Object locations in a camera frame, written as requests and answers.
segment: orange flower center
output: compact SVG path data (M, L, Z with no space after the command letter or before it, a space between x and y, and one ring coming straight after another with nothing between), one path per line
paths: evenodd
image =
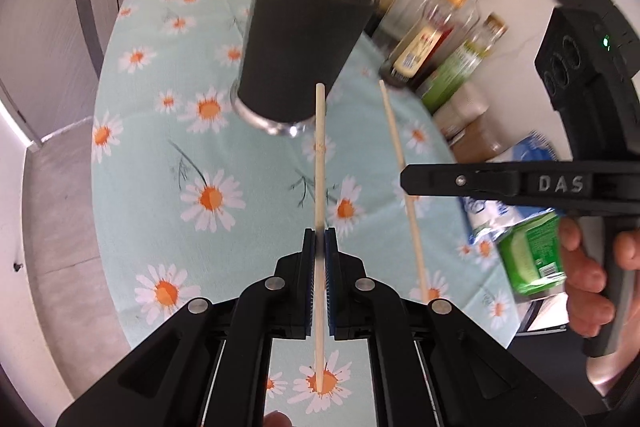
M411 136L418 142L424 142L424 134L419 129L414 129L411 131Z
M481 241L479 250L480 250L480 255L485 259L491 256L491 245L489 244L488 241Z
M220 113L220 104L215 98L206 98L198 102L198 114L203 120L215 120Z
M322 379L322 389L318 391L316 389L316 375L313 374L311 377L306 377L306 381L309 384L309 387L314 393L318 394L331 394L335 387L338 385L338 379L335 378L335 375L331 371L324 371L324 378Z
M178 288L170 282L161 280L156 284L156 300L162 306L175 306L178 301Z
M240 49L231 48L228 52L226 52L226 56L228 57L229 60L240 60L240 57L242 57L242 54L240 52Z
M213 212L222 206L222 192L216 187L204 187L200 194L200 204L207 210Z
M98 127L98 129L95 130L94 142L96 145L105 145L110 136L111 129L103 125L102 127Z
M427 290L427 298L429 299L429 302L433 301L433 299L439 299L440 290L438 290L437 288L429 288Z
M353 203L351 203L351 201L349 200L340 201L340 204L338 205L338 210L336 211L336 214L338 214L338 217L340 217L340 219L348 219L350 217L353 217L355 213L356 213L356 209L353 208Z
M129 62L131 62L131 64L137 64L141 62L143 58L145 58L143 52L133 52L129 57Z

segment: green bottle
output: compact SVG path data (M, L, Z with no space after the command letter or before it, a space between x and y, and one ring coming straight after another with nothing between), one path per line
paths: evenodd
M473 30L465 42L431 73L416 91L431 114L465 83L507 29L503 20L492 13L482 26Z

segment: table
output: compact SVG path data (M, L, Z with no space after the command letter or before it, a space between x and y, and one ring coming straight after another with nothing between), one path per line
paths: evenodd
M314 134L268 136L237 117L250 0L126 0L95 106L92 184L100 255L122 328L141 342L189 299L235 298L299 251L313 224ZM375 71L362 37L328 95L328 225L341 251L418 298L409 225ZM417 98L391 92L407 163L450 162ZM417 201L433 298L452 300L509 344L518 317L491 243L467 243L455 198ZM294 425L374 425L365 341L328 341L325 391L310 387L311 341L275 341L267 411Z

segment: tablecloth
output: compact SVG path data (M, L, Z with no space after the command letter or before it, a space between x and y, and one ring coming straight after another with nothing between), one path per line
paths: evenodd
M273 137L232 110L251 0L126 0L98 86L92 185L100 255L131 346L195 296L239 296L300 251L313 226L314 133ZM327 99L328 226L367 274L419 300L398 166L362 37ZM391 92L407 163L450 162L419 100ZM507 345L518 317L492 243L468 244L454 198L417 200L430 296ZM294 425L375 423L366 341L328 340L315 390L311 340L274 341L266 410Z

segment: metallic base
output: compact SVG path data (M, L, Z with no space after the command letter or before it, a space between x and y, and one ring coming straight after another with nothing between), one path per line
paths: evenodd
M290 136L294 138L299 134L305 132L305 129L313 124L316 120L316 117L312 116L308 120L302 122L282 123L260 116L259 114L254 113L251 109L246 107L244 103L242 103L242 100L240 100L240 97L238 96L239 85L240 80L236 78L233 85L231 86L231 92L229 93L231 105L234 108L234 111L246 123L248 123L252 127L265 131L271 136Z

